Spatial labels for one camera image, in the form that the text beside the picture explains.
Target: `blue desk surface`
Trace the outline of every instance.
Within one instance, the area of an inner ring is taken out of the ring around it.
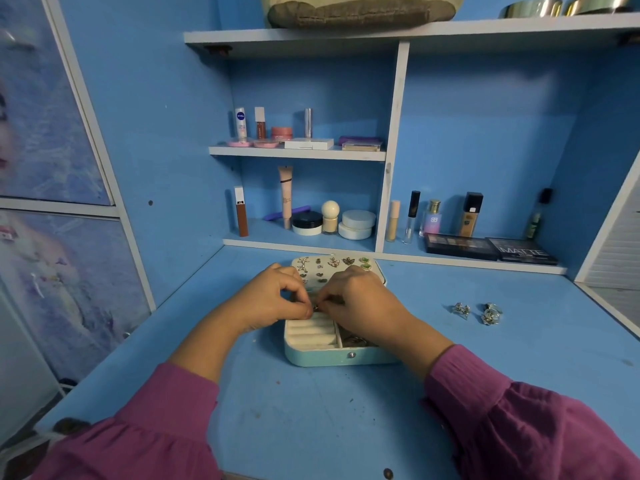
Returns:
[[[114,414],[212,307],[298,253],[225,246],[38,423]],[[380,261],[409,310],[514,380],[576,397],[640,454],[640,343],[562,276]],[[469,304],[466,321],[449,313]],[[504,310],[484,326],[479,306]],[[402,365],[300,368],[283,327],[243,336],[227,359],[209,442],[222,469],[269,480],[458,478],[452,443]]]

